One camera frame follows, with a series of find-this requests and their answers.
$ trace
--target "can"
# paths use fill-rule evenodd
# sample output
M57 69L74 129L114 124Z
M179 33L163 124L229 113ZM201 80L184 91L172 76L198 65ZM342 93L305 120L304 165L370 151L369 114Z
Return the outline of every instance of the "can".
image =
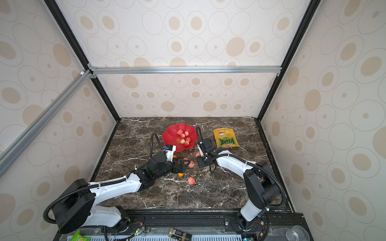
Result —
M188 233L184 233L180 230L176 230L171 228L169 231L169 237L172 239L176 239L179 241L190 241L192 239L192 235Z

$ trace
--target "plastic cup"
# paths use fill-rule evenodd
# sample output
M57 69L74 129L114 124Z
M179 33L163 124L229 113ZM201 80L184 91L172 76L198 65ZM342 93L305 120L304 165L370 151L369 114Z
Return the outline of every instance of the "plastic cup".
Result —
M307 230L302 226L296 225L288 229L286 232L288 241L310 241L310 236Z

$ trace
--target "red plate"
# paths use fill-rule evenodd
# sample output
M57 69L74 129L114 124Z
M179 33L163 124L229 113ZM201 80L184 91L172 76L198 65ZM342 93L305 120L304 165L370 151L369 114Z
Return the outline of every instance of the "red plate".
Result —
M179 138L179 134L177 134L177 131L179 129L183 130L184 132L185 131L189 132L188 137L190 137L192 141L189 143L188 146L177 143L177 139ZM162 139L164 140L165 146L167 144L176 146L176 152L180 152L180 151L183 151L184 149L192 148L195 145L196 140L198 140L196 129L194 128L194 126L188 126L185 123L179 123L176 125L169 126L166 132L162 134Z

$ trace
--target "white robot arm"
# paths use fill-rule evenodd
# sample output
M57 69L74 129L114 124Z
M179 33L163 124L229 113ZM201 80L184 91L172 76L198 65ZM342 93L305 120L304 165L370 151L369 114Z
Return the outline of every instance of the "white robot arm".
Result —
M231 170L245 180L249 199L240 211L239 225L244 230L248 229L250 224L253 224L253 220L265 211L267 204L281 193L279 186L271 179L274 176L267 176L261 171L265 171L264 168L269 166L263 167L265 162L258 165L256 162L234 156L225 148L215 148L208 138L202 140L199 137L198 147L201 153L201 156L197 157L199 167L218 165ZM59 232L63 234L82 226L117 227L124 219L124 210L119 207L98 206L98 204L122 194L144 190L152 186L158 177L170 172L183 173L187 164L184 164L183 160L173 160L175 150L176 146L167 145L162 153L152 155L151 148L149 161L128 176L90 183L86 183L84 179L76 180L61 197L46 208L43 213L44 220L56 223ZM260 183L259 177L266 179L264 186ZM51 209L55 220L48 217Z

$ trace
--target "yellow chip bag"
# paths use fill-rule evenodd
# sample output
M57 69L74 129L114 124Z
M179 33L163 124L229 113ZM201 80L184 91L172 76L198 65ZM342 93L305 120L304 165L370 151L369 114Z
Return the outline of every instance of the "yellow chip bag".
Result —
M239 146L233 129L223 127L213 130L213 133L215 135L217 147L231 148Z

